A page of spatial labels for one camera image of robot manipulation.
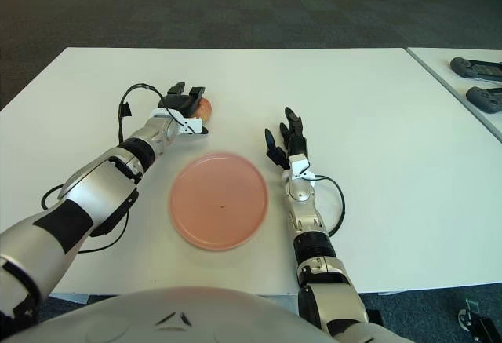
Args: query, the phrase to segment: black joint band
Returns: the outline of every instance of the black joint band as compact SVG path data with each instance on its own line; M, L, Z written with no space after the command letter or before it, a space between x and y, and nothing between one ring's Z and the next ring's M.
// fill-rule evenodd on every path
M146 141L138 139L137 137L125 139L118 146L131 152L138 160L140 160L141 166L143 167L143 173L146 173L150 165L155 161L154 150Z
M322 232L305 232L293 241L296 262L300 264L313 257L336 257L328 235Z
M93 219L77 203L66 199L33 225L45 229L61 245L66 254L93 226Z

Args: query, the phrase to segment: round plate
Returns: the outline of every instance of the round plate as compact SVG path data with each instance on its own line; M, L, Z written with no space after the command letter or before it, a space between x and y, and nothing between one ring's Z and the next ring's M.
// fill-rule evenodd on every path
M212 153L178 175L169 205L174 226L189 243L227 250L260 227L267 212L267 186L248 160Z

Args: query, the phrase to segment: red apple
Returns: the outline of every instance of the red apple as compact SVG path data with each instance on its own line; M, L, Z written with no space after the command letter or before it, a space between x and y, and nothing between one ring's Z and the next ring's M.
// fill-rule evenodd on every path
M200 118L204 123L206 123L209 120L209 117L211 116L212 110L213 109L211 108L211 103L209 102L209 100L202 97L201 100L198 102L197 110L195 110L194 114L192 115L192 118L193 117Z

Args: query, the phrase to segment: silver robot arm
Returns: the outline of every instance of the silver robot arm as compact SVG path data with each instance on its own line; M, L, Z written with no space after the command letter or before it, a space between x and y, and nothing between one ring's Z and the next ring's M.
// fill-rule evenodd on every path
M284 202L289 212L288 226L297 262L296 277L300 317L343 342L410 342L387 329L369 323L364 304L336 257L330 234L315 208L315 181L309 169L307 140L301 117L286 108L289 127L280 125L287 154L275 145L265 130L267 156L284 172Z
M0 235L2 330L21 330L35 321L37 306L85 239L107 234L126 215L138 198L141 177L177 135L207 132L201 119L169 112L153 110L143 128L73 174L54 206Z

